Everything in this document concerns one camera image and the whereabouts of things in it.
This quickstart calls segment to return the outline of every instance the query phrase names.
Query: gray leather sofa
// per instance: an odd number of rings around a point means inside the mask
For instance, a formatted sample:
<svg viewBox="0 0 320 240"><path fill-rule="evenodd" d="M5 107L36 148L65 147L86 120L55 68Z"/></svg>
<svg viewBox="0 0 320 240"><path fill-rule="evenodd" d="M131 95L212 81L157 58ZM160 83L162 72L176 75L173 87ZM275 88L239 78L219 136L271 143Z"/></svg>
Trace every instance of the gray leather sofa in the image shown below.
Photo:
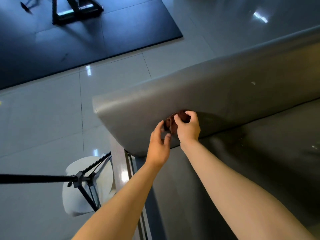
<svg viewBox="0 0 320 240"><path fill-rule="evenodd" d="M305 226L320 222L320 27L94 97L130 154L146 156L160 120L198 113L201 142L278 198ZM167 239L236 239L172 139L154 182Z"/></svg>

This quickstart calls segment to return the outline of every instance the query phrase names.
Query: brown cloth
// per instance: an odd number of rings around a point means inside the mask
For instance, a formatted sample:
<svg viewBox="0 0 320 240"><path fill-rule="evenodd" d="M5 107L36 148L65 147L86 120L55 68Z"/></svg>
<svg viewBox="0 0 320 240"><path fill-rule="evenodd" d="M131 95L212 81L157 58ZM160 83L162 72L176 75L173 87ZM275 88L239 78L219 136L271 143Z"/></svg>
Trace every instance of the brown cloth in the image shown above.
<svg viewBox="0 0 320 240"><path fill-rule="evenodd" d="M178 115L184 123L189 123L191 117L185 113L186 111L187 110L180 110L179 112L170 115L169 118L167 118L163 124L164 130L170 131L172 135L178 132L178 125L174 121L175 115Z"/></svg>

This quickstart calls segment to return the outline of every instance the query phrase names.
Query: black mat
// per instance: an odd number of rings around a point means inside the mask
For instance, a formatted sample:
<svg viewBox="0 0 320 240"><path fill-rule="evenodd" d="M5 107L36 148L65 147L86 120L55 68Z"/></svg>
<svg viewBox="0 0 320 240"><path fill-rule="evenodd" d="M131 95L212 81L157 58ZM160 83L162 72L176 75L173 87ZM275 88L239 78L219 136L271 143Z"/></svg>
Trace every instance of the black mat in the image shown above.
<svg viewBox="0 0 320 240"><path fill-rule="evenodd" d="M0 89L182 37L161 0L97 0L99 18L64 27L51 23L51 0L32 14L20 1L0 7Z"/></svg>

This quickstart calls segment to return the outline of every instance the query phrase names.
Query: forearm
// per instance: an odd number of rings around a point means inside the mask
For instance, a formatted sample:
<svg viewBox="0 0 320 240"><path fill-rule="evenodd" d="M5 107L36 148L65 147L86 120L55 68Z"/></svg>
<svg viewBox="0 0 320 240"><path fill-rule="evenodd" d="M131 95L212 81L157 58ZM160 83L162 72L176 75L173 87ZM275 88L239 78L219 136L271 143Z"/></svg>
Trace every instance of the forearm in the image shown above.
<svg viewBox="0 0 320 240"><path fill-rule="evenodd" d="M197 141L181 145L215 206L239 240L314 239L271 194Z"/></svg>
<svg viewBox="0 0 320 240"><path fill-rule="evenodd" d="M131 239L159 168L145 164L78 231L74 240Z"/></svg>

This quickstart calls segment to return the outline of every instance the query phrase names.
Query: metal stand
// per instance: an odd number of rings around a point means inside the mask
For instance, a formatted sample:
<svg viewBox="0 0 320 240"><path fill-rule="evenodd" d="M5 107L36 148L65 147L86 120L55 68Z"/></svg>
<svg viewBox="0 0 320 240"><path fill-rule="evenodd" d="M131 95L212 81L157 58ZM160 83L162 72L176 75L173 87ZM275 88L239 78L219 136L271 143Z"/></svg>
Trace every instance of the metal stand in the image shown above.
<svg viewBox="0 0 320 240"><path fill-rule="evenodd" d="M93 0L67 0L72 9L57 13L57 0L52 0L52 24L65 25L79 20L98 17L103 7Z"/></svg>
<svg viewBox="0 0 320 240"><path fill-rule="evenodd" d="M97 194L97 191L94 186L94 176L96 175L94 171L98 168L98 166L101 163L104 162L104 160L110 160L110 158L111 158L111 152L109 152L107 155L100 158L98 161L96 161L95 163L87 167L85 170L79 171L76 175L72 175L72 176L0 174L0 184L33 184L33 183L69 182L68 187L71 187L73 184L75 188L78 188L82 193L83 197L85 197L85 199L90 204L92 209L96 212L101 207L101 205L99 202L99 197L97 197L98 198L97 204L95 203L94 197L91 191L91 187L93 187ZM94 171L89 176L85 176L85 174L89 172L91 169L93 169L94 167L96 167ZM83 188L82 182L87 182L92 198Z"/></svg>

